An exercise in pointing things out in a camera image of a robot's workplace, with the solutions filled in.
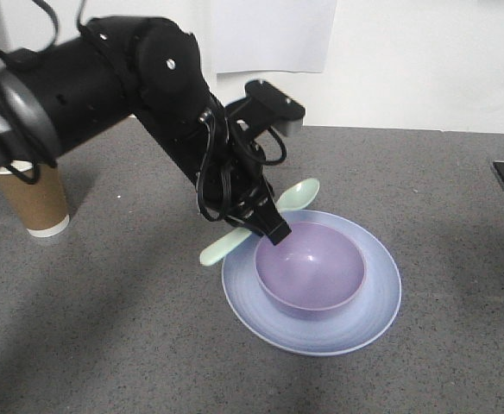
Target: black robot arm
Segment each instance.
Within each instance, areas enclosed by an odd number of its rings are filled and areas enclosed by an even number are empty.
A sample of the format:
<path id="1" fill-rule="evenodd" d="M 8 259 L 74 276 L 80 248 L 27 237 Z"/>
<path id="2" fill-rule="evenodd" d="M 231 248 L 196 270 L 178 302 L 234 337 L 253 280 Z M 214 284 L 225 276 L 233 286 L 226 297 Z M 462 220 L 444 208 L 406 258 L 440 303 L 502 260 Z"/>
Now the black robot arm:
<path id="1" fill-rule="evenodd" d="M 263 166 L 285 159 L 276 131 L 301 125 L 301 105 L 257 80 L 224 107 L 200 71 L 194 36 L 168 19 L 112 16 L 79 31 L 44 55 L 7 55 L 14 63 L 0 70 L 0 166 L 53 163 L 133 113 L 195 185 L 207 219 L 274 244 L 288 235 Z M 255 141 L 266 130 L 280 145 L 277 160 L 266 160 Z"/>

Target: white paper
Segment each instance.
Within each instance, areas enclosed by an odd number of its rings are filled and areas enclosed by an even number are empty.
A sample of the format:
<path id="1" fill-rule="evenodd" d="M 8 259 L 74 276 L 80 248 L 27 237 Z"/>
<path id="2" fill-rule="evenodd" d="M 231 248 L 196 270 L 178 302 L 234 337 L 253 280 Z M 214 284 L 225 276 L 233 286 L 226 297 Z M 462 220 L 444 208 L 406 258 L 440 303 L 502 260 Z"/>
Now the white paper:
<path id="1" fill-rule="evenodd" d="M 322 72 L 337 0 L 213 0 L 216 73 Z"/>

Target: bowl rim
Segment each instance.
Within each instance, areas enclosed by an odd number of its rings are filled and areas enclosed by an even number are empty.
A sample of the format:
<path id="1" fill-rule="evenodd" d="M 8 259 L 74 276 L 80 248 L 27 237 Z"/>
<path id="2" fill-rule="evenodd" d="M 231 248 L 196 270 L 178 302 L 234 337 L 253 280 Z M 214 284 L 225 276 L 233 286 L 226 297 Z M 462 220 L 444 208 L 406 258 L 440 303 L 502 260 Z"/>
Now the bowl rim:
<path id="1" fill-rule="evenodd" d="M 330 229 L 330 230 L 332 230 L 332 231 L 340 234 L 343 238 L 345 238 L 346 240 L 348 240 L 352 244 L 352 246 L 354 246 L 354 248 L 356 248 L 357 253 L 359 253 L 360 258 L 362 259 L 362 266 L 363 266 L 362 279 L 361 279 L 361 281 L 359 283 L 359 286 L 356 288 L 356 290 L 349 297 L 347 297 L 345 300 L 343 300 L 341 302 L 338 302 L 337 304 L 332 304 L 331 306 L 325 306 L 323 308 L 309 308 L 309 307 L 305 307 L 305 306 L 297 306 L 296 304 L 292 304 L 292 303 L 286 301 L 285 299 L 280 298 L 275 293 L 273 293 L 271 291 L 271 289 L 269 289 L 265 285 L 265 283 L 263 282 L 263 279 L 260 276 L 260 272 L 258 272 L 258 260 L 257 260 L 258 250 L 259 250 L 259 248 L 260 248 L 260 246 L 261 246 L 262 243 L 269 242 L 269 240 L 268 240 L 268 238 L 266 236 L 261 237 L 260 240 L 256 243 L 256 245 L 254 247 L 253 258 L 254 258 L 254 274 L 255 274 L 255 278 L 256 278 L 256 280 L 258 280 L 258 282 L 261 285 L 262 290 L 265 293 L 267 293 L 269 296 L 271 296 L 278 303 L 283 304 L 283 305 L 287 306 L 288 308 L 291 308 L 291 309 L 296 310 L 296 311 L 306 311 L 306 312 L 311 312 L 311 313 L 313 313 L 313 312 L 333 311 L 333 310 L 335 310 L 335 309 L 337 309 L 337 308 L 339 308 L 339 307 L 341 307 L 341 306 L 349 303 L 353 298 L 355 298 L 357 296 L 357 294 L 359 293 L 359 291 L 362 289 L 362 286 L 365 283 L 365 279 L 366 279 L 366 276 L 367 276 L 367 261 L 365 260 L 365 256 L 364 256 L 362 250 L 357 246 L 356 242 L 353 241 L 353 240 L 351 240 L 347 235 L 345 235 L 341 231 L 339 231 L 337 229 L 334 229 L 331 226 L 327 226 L 326 224 L 316 223 L 316 222 L 308 222 L 306 220 L 300 220 L 300 221 L 297 221 L 297 222 L 293 222 L 292 225 L 302 224 L 302 223 L 315 224 L 316 226 L 325 227 L 327 229 Z"/>

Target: spoon handle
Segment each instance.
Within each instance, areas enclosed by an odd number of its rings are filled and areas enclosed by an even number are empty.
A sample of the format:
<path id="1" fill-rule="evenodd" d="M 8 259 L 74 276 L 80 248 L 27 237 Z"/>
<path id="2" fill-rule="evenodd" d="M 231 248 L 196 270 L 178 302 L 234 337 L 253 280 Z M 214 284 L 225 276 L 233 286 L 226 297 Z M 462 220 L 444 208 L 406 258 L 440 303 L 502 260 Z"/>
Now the spoon handle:
<path id="1" fill-rule="evenodd" d="M 244 227 L 231 230 L 200 253 L 200 264 L 202 266 L 215 265 L 251 234 L 252 232 Z"/>

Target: light green spoon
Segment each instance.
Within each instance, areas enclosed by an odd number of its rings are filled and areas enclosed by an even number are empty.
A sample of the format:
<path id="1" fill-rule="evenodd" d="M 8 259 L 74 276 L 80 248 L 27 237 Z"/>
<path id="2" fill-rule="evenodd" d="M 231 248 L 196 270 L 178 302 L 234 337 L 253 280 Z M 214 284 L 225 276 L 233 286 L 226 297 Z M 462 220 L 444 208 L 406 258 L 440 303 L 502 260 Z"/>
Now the light green spoon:
<path id="1" fill-rule="evenodd" d="M 279 212 L 302 210 L 318 195 L 319 180 L 305 179 L 284 191 L 275 206 Z M 252 232 L 244 227 L 237 227 L 222 238 L 213 242 L 200 253 L 200 264 L 211 266 L 232 252 L 244 242 Z"/>

